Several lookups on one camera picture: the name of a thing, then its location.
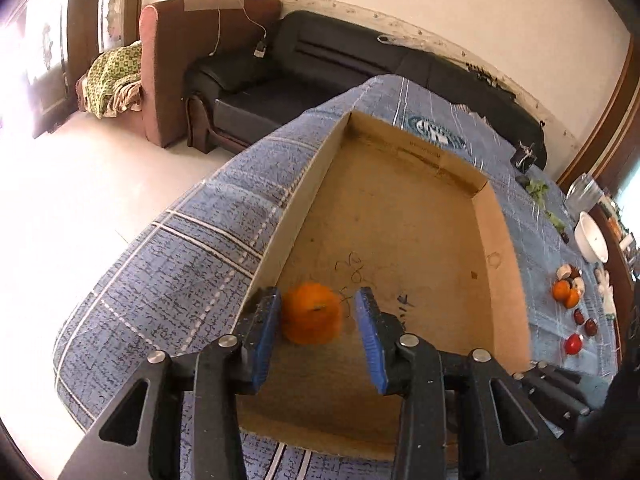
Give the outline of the red tomato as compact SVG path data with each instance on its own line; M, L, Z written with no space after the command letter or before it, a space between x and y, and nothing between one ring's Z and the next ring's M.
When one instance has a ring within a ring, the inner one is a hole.
M564 340L563 349L567 356L577 356L582 351L584 338L581 334L574 333Z

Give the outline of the dark red jujube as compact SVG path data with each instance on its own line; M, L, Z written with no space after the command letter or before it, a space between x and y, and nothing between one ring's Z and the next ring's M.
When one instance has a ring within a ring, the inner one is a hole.
M597 335L599 331L599 327L597 322L593 318L588 318L588 320L584 324L585 334L592 338Z
M585 323L585 317L584 317L584 315L582 314L582 310L580 310L580 309L576 309L576 310L574 311L573 316L574 316L574 321L575 321L575 323L576 323L577 325L582 325L582 324L584 324L584 323Z

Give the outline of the orange tangerine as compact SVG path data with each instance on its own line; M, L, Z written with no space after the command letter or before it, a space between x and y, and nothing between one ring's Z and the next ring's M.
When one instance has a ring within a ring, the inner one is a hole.
M559 280L556 281L551 289L552 297L555 301L564 302L570 298L570 291L572 290L572 285L567 280Z
M567 309L573 309L578 305L579 300L580 300L580 293L578 292L577 289L572 288L564 300L564 306Z
M280 327L292 344L328 344L340 336L342 325L341 300L328 286L305 282L285 293Z

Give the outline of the white garlic chunk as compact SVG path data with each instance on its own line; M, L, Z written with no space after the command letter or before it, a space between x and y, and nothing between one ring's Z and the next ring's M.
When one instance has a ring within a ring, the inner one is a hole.
M572 289L575 289L579 296L585 293L585 282L582 278L572 279Z
M574 268L568 263L562 264L562 266L559 266L558 270L555 271L555 276L558 281L570 280L573 274Z

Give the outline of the white glove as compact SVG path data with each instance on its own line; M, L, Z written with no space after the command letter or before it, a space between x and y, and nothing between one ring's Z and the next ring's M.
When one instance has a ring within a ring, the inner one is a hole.
M602 266L594 270L594 276L598 282L598 292L602 298L603 312L607 318L616 318L616 307L611 284L610 274Z

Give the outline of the white bowl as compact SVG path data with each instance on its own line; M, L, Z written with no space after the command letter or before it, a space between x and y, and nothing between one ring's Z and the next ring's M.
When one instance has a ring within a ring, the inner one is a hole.
M587 262L605 264L608 262L608 245L590 214L581 211L574 229L574 237L582 258Z

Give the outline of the blue plaid tablecloth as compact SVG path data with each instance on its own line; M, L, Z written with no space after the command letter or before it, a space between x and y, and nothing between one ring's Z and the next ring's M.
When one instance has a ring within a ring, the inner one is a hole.
M58 334L56 390L88 428L154 350L183 354L228 330L295 185L341 114L360 110L460 155L495 185L524 280L537 359L559 359L567 322L541 279L575 257L518 186L511 142L486 113L407 79L377 76L308 110L186 192L129 246Z

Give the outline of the clear glass jar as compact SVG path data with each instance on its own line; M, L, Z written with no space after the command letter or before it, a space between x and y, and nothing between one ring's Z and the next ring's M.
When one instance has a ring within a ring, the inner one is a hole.
M577 218L581 212L588 212L602 198L603 191L591 174L581 174L568 189L564 206L568 213Z

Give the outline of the green leafy vegetable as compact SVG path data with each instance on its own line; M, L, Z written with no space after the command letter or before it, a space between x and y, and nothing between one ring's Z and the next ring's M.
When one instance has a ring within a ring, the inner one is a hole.
M548 184L541 180L530 180L525 185L525 191L533 199L534 203L544 213L559 234L565 233L565 223L547 207Z

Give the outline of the black small cup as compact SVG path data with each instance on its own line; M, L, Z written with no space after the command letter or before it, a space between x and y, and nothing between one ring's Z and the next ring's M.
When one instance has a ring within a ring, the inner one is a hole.
M510 158L511 165L522 174L526 174L534 162L536 162L534 146L527 146L523 143L518 144L518 147Z

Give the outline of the shallow cardboard box tray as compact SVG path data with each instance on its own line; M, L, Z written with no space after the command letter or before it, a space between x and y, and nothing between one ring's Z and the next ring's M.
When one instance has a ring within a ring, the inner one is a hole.
M298 448L388 460L400 401L371 382L355 292L440 350L488 350L528 367L525 292L506 218L488 179L461 157L360 112L343 116L311 159L252 281L281 292L316 282L341 303L329 344L278 339L242 429Z

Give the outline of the black leather sofa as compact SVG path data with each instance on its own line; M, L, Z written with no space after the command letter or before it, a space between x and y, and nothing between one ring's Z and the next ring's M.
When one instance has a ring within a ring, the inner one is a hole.
M393 37L307 11L277 24L262 52L215 54L193 62L183 78L188 144L208 153L239 153L334 96L380 75L398 75L486 118L512 145L533 149L544 167L544 130L510 91L478 68L398 46Z

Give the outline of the green patterned blanket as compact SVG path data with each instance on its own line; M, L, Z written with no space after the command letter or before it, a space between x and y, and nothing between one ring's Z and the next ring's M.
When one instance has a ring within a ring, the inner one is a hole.
M101 53L76 82L78 108L96 118L142 110L142 43Z

